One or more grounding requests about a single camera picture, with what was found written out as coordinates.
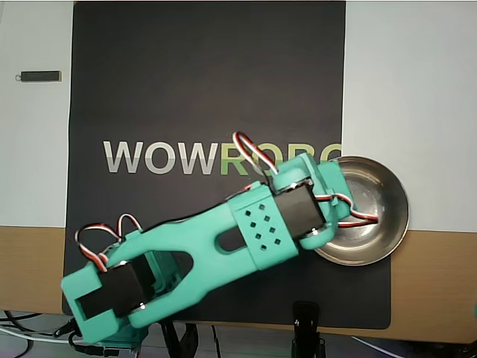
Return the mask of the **teal gripper body with servo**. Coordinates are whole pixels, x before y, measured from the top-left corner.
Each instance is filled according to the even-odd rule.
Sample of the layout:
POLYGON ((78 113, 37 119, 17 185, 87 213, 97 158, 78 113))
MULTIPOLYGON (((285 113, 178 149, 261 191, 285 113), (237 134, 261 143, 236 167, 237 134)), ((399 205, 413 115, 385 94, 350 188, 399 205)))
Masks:
MULTIPOLYGON (((341 173, 341 177, 335 182, 335 193, 347 196, 353 202, 353 208, 357 208, 355 204, 355 199, 353 197, 353 194, 351 193, 350 188, 347 185, 347 181, 343 173, 341 173)), ((336 210, 338 213, 338 218, 342 220, 350 216, 350 205, 340 198, 337 199, 337 202, 338 203, 336 205, 336 210)))

